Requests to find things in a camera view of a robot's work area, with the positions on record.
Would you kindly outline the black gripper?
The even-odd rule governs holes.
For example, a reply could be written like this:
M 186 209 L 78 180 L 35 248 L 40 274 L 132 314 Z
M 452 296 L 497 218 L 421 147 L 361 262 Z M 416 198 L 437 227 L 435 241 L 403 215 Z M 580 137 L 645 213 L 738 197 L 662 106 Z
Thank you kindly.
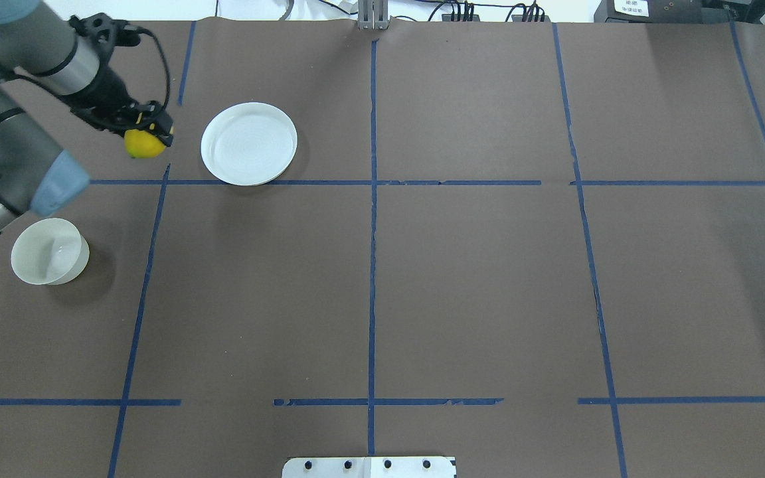
M 173 144 L 173 118 L 167 112 L 157 112 L 155 100 L 134 100 L 109 64 L 101 64 L 91 83 L 69 96 L 69 106 L 94 127 L 119 135 L 128 131 L 145 132 L 165 147 Z

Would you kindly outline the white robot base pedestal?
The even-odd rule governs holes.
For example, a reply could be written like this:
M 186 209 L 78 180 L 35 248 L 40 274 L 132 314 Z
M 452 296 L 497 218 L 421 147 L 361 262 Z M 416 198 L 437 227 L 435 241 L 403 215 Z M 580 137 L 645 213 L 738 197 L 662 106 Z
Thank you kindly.
M 295 457 L 282 477 L 456 477 L 454 457 Z

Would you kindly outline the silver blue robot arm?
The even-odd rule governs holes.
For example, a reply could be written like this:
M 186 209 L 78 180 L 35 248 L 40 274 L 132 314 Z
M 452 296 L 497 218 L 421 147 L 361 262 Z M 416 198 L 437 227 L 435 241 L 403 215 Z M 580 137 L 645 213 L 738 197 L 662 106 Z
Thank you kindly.
M 48 217 L 89 185 L 89 175 L 3 90 L 30 82 L 88 126 L 128 139 L 142 133 L 159 151 L 173 144 L 168 99 L 140 102 L 110 66 L 118 46 L 154 37 L 145 27 L 96 13 L 62 19 L 43 1 L 0 1 L 0 235 L 27 212 Z

